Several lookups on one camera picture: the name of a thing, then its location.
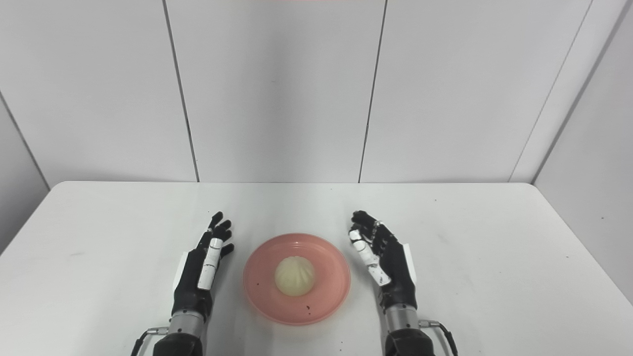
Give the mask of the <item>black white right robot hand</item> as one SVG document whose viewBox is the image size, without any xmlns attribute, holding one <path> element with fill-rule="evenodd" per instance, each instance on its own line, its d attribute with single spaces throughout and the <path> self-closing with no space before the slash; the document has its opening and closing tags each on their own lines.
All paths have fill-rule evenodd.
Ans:
<svg viewBox="0 0 633 356">
<path fill-rule="evenodd" d="M 405 246 L 388 227 L 366 211 L 353 212 L 348 232 L 351 244 L 380 289 L 380 306 L 417 309 L 414 278 Z"/>
</svg>

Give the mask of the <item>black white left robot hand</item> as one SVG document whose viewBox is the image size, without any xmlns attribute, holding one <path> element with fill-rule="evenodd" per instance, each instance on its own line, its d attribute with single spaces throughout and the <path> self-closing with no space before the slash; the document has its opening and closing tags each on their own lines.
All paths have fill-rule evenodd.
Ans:
<svg viewBox="0 0 633 356">
<path fill-rule="evenodd" d="M 206 322 L 212 313 L 211 288 L 222 259 L 234 250 L 231 220 L 223 212 L 214 214 L 196 248 L 187 254 L 180 280 L 174 291 L 172 315 L 177 312 L 196 312 Z"/>
</svg>

